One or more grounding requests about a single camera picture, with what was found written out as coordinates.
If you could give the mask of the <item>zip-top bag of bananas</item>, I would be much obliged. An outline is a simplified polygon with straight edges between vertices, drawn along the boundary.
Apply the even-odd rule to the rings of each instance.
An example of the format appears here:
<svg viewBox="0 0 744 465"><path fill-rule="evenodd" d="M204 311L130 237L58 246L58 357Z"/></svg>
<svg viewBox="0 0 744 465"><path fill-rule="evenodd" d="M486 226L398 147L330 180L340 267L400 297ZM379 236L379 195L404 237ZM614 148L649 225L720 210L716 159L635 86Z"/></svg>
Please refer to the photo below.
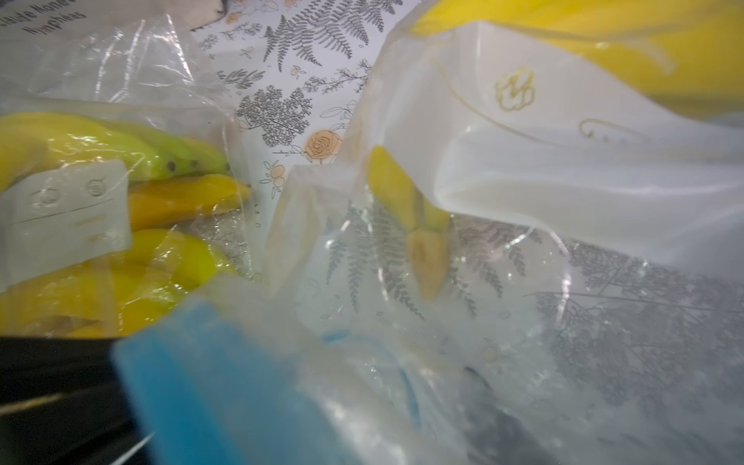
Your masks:
<svg viewBox="0 0 744 465"><path fill-rule="evenodd" d="M169 15L1 36L1 332L107 338L254 268L233 108Z"/></svg>
<svg viewBox="0 0 744 465"><path fill-rule="evenodd" d="M152 464L739 464L743 5L421 1L236 110L261 261L112 357Z"/></svg>

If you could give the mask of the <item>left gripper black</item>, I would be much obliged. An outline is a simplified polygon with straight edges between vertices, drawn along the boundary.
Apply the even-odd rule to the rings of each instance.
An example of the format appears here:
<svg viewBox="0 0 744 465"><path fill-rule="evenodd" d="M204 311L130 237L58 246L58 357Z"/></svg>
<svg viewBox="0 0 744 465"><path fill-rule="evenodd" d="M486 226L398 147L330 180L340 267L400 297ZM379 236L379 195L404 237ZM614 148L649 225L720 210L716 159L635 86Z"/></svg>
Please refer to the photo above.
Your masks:
<svg viewBox="0 0 744 465"><path fill-rule="evenodd" d="M148 464L105 339L1 339L4 464Z"/></svg>

